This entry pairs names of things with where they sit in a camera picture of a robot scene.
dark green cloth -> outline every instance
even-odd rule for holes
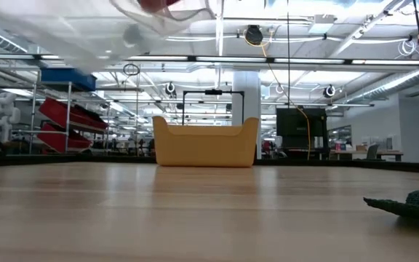
[[[404,203],[394,200],[379,200],[364,198],[364,201],[370,206],[387,212],[400,215],[406,218],[419,219],[419,191],[414,191],[407,196]]]

pillar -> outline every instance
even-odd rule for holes
[[[234,71],[232,91],[245,92],[244,119],[256,117],[258,125],[257,158],[261,159],[261,80],[258,71]],[[242,125],[242,96],[232,94],[232,125]]]

television screen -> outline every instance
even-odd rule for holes
[[[303,109],[310,122],[310,136],[323,136],[324,109]],[[276,129],[280,136],[308,136],[308,125],[305,116],[296,108],[278,108],[276,110]]]

table surface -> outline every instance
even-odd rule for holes
[[[419,261],[419,229],[366,206],[419,173],[347,167],[0,167],[0,261]]]
[[[357,151],[357,150],[348,150],[348,151],[336,151],[331,150],[331,154],[366,154],[367,151]],[[388,155],[388,156],[403,156],[404,153],[401,151],[384,151],[378,150],[378,155]]]

yellow bin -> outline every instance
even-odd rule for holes
[[[173,126],[155,116],[156,161],[161,166],[251,167],[258,121],[251,117],[241,127]]]

